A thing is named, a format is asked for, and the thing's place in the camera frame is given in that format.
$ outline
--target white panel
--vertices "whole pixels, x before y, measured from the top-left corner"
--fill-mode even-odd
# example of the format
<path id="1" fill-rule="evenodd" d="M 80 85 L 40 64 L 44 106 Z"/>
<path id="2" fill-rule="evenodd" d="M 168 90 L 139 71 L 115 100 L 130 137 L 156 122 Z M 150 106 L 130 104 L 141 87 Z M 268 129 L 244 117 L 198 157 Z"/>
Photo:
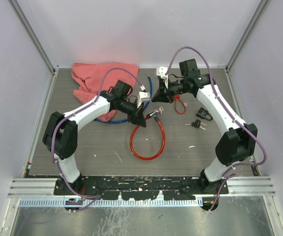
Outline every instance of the white panel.
<path id="1" fill-rule="evenodd" d="M 267 149 L 261 172 L 271 177 L 283 211 L 283 0 L 271 1 L 231 71 L 243 118 Z M 257 159 L 262 153 L 256 150 Z"/>
<path id="2" fill-rule="evenodd" d="M 0 0 L 0 226 L 20 177 L 50 72 L 7 1 Z"/>
<path id="3" fill-rule="evenodd" d="M 19 0 L 60 67 L 110 61 L 167 66 L 182 46 L 200 50 L 212 67 L 225 66 L 259 2 Z M 176 64 L 193 57 L 182 52 Z"/>

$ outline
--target set of keys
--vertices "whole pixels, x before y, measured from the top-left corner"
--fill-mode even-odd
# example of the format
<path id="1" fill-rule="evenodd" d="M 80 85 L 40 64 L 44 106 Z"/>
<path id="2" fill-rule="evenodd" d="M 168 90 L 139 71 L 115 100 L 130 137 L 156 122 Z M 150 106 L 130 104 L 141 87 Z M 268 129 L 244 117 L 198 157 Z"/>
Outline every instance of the set of keys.
<path id="1" fill-rule="evenodd" d="M 195 128 L 201 128 L 203 130 L 206 130 L 206 128 L 202 127 L 202 125 L 207 126 L 206 124 L 202 123 L 199 119 L 195 120 L 195 122 L 192 122 L 191 124 L 186 124 L 186 125 L 191 125 L 192 127 Z"/>

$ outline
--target red loop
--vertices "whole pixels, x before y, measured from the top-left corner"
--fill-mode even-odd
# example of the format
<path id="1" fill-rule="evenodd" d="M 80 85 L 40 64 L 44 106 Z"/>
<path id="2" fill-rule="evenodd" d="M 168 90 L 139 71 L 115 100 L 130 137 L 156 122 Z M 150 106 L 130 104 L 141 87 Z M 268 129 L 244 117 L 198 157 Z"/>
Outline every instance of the red loop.
<path id="1" fill-rule="evenodd" d="M 182 104 L 182 106 L 184 107 L 184 111 L 183 111 L 183 112 L 179 112 L 179 111 L 177 110 L 177 108 L 176 108 L 176 101 L 177 101 L 177 100 L 179 100 L 180 103 Z M 186 106 L 185 106 L 184 102 L 181 100 L 180 95 L 175 95 L 175 96 L 174 96 L 174 110 L 176 111 L 176 113 L 178 113 L 178 114 L 180 114 L 180 115 L 182 115 L 182 114 L 184 114 L 184 113 L 186 112 Z"/>
<path id="2" fill-rule="evenodd" d="M 153 159 L 156 159 L 156 158 L 157 158 L 158 156 L 160 156 L 161 153 L 163 152 L 164 146 L 165 146 L 165 132 L 164 132 L 164 129 L 163 129 L 163 126 L 162 126 L 161 122 L 160 122 L 160 121 L 157 121 L 157 124 L 159 125 L 160 130 L 161 130 L 161 134 L 162 134 L 162 144 L 161 144 L 161 148 L 160 148 L 159 152 L 158 152 L 156 155 L 152 156 L 152 157 L 143 157 L 143 156 L 140 156 L 138 153 L 136 153 L 136 151 L 133 149 L 133 136 L 135 135 L 137 129 L 138 129 L 140 126 L 139 126 L 139 125 L 136 126 L 136 127 L 134 128 L 134 130 L 132 131 L 131 136 L 130 136 L 130 139 L 129 139 L 129 146 L 130 146 L 130 150 L 132 151 L 132 153 L 133 153 L 137 158 L 139 158 L 139 159 L 141 159 L 141 160 L 144 160 L 144 161 L 151 161 L 151 160 L 153 160 Z"/>

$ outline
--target robotic arm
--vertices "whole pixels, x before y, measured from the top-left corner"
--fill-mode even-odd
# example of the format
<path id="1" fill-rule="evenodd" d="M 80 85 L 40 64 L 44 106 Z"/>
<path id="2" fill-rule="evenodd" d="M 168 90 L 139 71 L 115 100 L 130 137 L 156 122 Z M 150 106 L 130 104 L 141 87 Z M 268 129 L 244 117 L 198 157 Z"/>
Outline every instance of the robotic arm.
<path id="1" fill-rule="evenodd" d="M 54 157 L 59 162 L 66 180 L 76 192 L 80 192 L 82 187 L 81 174 L 74 157 L 78 144 L 78 132 L 86 124 L 111 110 L 119 110 L 127 114 L 127 119 L 132 124 L 146 127 L 143 102 L 150 100 L 150 94 L 144 88 L 142 89 L 143 91 L 139 92 L 135 102 L 130 102 L 127 97 L 131 94 L 132 87 L 119 80 L 111 91 L 102 91 L 97 101 L 90 107 L 83 110 L 88 104 L 94 102 L 96 97 L 73 111 L 64 114 L 54 112 L 50 116 L 42 140 L 49 151 L 51 151 L 53 133 L 57 124 L 64 118 L 74 114 L 62 123 L 56 134 Z"/>
<path id="2" fill-rule="evenodd" d="M 251 138 L 242 128 L 240 128 L 215 97 L 210 82 L 209 74 L 200 74 L 196 60 L 186 60 L 179 63 L 183 79 L 170 82 L 166 75 L 167 67 L 158 67 L 157 76 L 159 88 L 152 98 L 152 102 L 174 101 L 174 95 L 192 93 L 195 98 L 207 108 L 215 119 L 222 137 L 216 146 L 216 158 L 200 174 L 200 185 L 204 191 L 213 191 L 222 179 L 222 175 L 231 168 L 232 165 L 244 161 L 253 155 L 255 140 Z M 252 134 L 257 136 L 257 127 L 254 124 L 246 124 L 228 105 L 221 95 L 218 86 L 215 85 L 218 96 L 221 98 L 228 110 Z"/>

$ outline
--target pink towel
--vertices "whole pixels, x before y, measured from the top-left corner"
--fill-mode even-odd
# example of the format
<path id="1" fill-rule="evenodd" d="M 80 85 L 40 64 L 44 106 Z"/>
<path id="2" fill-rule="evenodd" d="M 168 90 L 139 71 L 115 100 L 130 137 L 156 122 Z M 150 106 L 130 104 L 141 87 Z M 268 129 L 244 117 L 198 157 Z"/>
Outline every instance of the pink towel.
<path id="1" fill-rule="evenodd" d="M 79 90 L 73 91 L 73 95 L 75 95 L 83 104 L 92 100 L 97 95 L 104 74 L 113 67 L 124 68 L 135 76 L 137 76 L 139 69 L 136 65 L 117 62 L 100 65 L 74 63 L 72 65 L 71 76 L 80 87 Z M 134 87 L 136 83 L 136 80 L 128 73 L 122 70 L 113 70 L 106 76 L 102 90 L 109 90 L 111 86 L 115 86 L 118 80 L 122 80 L 132 87 Z M 99 116 L 99 119 L 109 121 L 115 115 L 115 112 L 116 111 L 110 111 L 105 115 Z"/>

